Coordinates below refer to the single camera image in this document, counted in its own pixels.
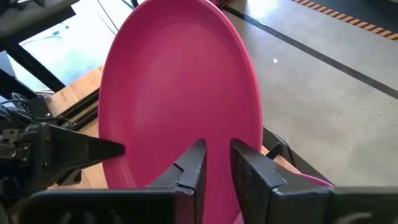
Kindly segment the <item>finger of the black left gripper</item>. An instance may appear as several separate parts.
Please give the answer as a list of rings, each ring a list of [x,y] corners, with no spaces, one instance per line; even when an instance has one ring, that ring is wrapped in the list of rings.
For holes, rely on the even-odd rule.
[[[58,181],[58,185],[76,185],[81,182],[81,169],[68,171]]]
[[[50,169],[87,167],[125,153],[123,144],[57,126],[49,127]]]

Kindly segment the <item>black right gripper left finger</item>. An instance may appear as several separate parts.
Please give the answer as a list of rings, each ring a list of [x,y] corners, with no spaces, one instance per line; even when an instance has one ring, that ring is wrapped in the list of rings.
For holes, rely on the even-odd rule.
[[[202,224],[206,141],[196,140],[143,189],[47,190],[32,195],[19,224]]]

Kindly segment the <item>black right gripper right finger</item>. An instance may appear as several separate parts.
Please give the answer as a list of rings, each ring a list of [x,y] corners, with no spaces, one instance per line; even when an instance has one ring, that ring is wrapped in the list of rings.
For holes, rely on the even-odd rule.
[[[244,224],[398,224],[398,187],[326,187],[238,139],[230,147]]]

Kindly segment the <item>hot pink plate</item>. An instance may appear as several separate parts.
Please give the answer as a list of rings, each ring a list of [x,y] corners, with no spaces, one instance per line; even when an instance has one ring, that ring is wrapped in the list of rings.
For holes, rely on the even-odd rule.
[[[207,143],[204,224],[240,213],[229,161],[239,139],[262,145],[261,99],[234,25],[209,0],[145,0],[126,19],[104,65],[99,136],[125,145],[105,161],[110,189],[150,184],[197,139]]]

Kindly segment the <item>grey slab black legs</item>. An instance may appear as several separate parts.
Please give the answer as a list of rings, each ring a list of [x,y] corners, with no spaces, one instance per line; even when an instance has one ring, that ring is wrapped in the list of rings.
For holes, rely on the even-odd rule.
[[[29,99],[37,94],[12,73],[5,71],[9,55],[52,91],[65,87],[52,72],[20,44],[75,15],[72,5],[79,0],[0,0],[0,96],[20,93]]]

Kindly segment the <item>black floor tape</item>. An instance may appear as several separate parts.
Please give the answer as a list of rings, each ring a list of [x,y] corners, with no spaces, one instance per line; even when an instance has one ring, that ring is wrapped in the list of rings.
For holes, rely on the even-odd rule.
[[[247,15],[247,14],[243,14],[235,9],[233,9],[232,7],[229,6],[225,6],[223,8],[224,11],[234,15],[235,17],[249,23],[250,25],[253,25],[254,27],[257,27],[260,30],[263,30],[264,32],[267,32],[268,34],[278,38],[279,40],[282,40],[283,42],[285,42],[286,44],[289,44],[293,47],[295,47],[296,49],[301,50],[302,52],[305,52],[306,54],[311,55],[312,57],[315,57],[317,60],[320,60],[330,66],[332,66],[333,68],[345,73],[346,75],[366,84],[367,86],[370,86],[371,88],[374,88],[396,100],[398,100],[398,90],[393,89],[335,59],[332,59],[331,57],[326,56],[325,54],[267,26],[262,24],[261,22],[257,21],[256,19],[254,19],[253,17]]]

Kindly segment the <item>yellow black hazard tape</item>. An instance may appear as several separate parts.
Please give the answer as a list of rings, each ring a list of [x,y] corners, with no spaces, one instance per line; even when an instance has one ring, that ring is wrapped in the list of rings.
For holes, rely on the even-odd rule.
[[[398,43],[398,3],[389,0],[291,0]]]

